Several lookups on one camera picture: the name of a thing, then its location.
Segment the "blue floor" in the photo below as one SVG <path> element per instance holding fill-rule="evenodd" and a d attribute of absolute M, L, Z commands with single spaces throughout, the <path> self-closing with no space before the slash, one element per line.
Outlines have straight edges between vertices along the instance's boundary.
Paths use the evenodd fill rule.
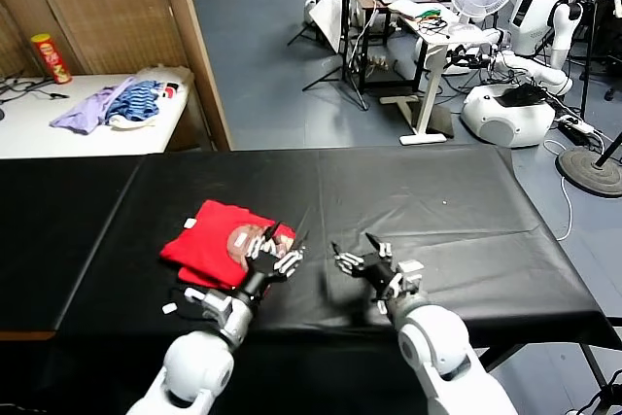
<path fill-rule="evenodd" d="M 409 130 L 397 108 L 380 106 L 367 95 L 370 109 L 361 112 L 353 91 L 341 83 L 301 91 L 339 64 L 332 52 L 305 39 L 286 47 L 301 28 L 303 4 L 304 0 L 195 0 L 234 148 L 398 145 L 398 137 Z M 407 74 L 414 70 L 413 48 L 412 37 L 401 35 L 389 42 L 388 51 L 376 53 L 398 58 L 399 69 Z M 579 67 L 573 68 L 575 76 Z M 452 79 L 452 84 L 463 80 Z M 622 130 L 622 93 L 604 101 L 608 84 L 601 80 L 590 84 L 586 117 L 614 138 Z M 575 81 L 567 104 L 578 106 L 581 85 Z M 453 94 L 444 86 L 444 96 Z M 462 101 L 455 98 L 443 105 L 459 112 Z M 452 143 L 480 144 L 454 118 Z M 549 137 L 570 144 L 556 130 Z M 538 147 L 515 150 L 513 161 L 524 190 L 551 230 L 561 236 L 568 226 L 568 207 L 554 156 Z M 572 186 L 568 192 L 574 224 L 562 248 L 606 314 L 622 316 L 622 199 L 600 199 Z M 622 367 L 622 354 L 595 351 L 606 377 Z M 527 346 L 494 374 L 524 414 L 561 415 L 583 405 L 597 390 L 574 344 Z"/>

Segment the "robotic hand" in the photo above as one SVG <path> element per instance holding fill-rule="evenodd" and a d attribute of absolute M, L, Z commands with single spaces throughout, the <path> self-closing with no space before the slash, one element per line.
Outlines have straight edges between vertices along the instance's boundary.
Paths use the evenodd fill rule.
<path fill-rule="evenodd" d="M 171 344 L 151 387 L 128 415 L 205 415 L 210 411 L 233 371 L 231 354 L 243 342 L 269 287 L 287 281 L 302 261 L 303 248 L 297 239 L 282 258 L 276 256 L 272 237 L 278 225 L 251 242 L 246 255 L 249 269 L 239 288 L 210 289 L 206 294 L 186 289 L 186 299 L 203 308 L 211 329 L 191 332 Z"/>
<path fill-rule="evenodd" d="M 431 415 L 516 415 L 499 382 L 488 374 L 468 342 L 465 323 L 455 313 L 429 304 L 420 286 L 423 265 L 395 261 L 391 244 L 367 234 L 375 252 L 358 257 L 336 244 L 336 266 L 364 278 L 376 291 L 379 308 L 398 333 L 398 345 L 428 398 Z"/>

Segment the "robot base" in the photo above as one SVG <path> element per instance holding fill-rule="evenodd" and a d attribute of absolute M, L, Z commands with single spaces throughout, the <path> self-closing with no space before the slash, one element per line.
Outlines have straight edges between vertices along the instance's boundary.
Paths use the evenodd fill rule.
<path fill-rule="evenodd" d="M 546 103 L 504 107 L 496 97 L 516 88 L 512 85 L 475 87 L 465 99 L 461 120 L 475 136 L 506 148 L 539 145 L 555 119 Z"/>

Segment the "wooden partition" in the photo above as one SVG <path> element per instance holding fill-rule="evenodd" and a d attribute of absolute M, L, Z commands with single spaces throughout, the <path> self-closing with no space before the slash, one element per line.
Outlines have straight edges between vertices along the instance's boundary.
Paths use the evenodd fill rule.
<path fill-rule="evenodd" d="M 191 0 L 3 0 L 15 23 L 0 24 L 0 71 L 31 63 L 27 38 L 51 33 L 70 71 L 135 73 L 158 64 L 183 65 L 194 73 L 205 121 L 219 150 L 230 149 L 220 96 Z M 188 116 L 174 135 L 177 146 L 193 139 Z"/>

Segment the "pringles can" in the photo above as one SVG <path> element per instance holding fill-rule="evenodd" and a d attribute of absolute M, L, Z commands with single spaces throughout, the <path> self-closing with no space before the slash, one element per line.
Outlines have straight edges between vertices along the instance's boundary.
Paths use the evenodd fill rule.
<path fill-rule="evenodd" d="M 54 81 L 59 85 L 71 82 L 71 74 L 67 70 L 67 65 L 63 62 L 60 53 L 58 53 L 52 37 L 48 33 L 36 34 L 30 38 L 30 41 L 37 48 L 39 55 L 46 61 Z"/>

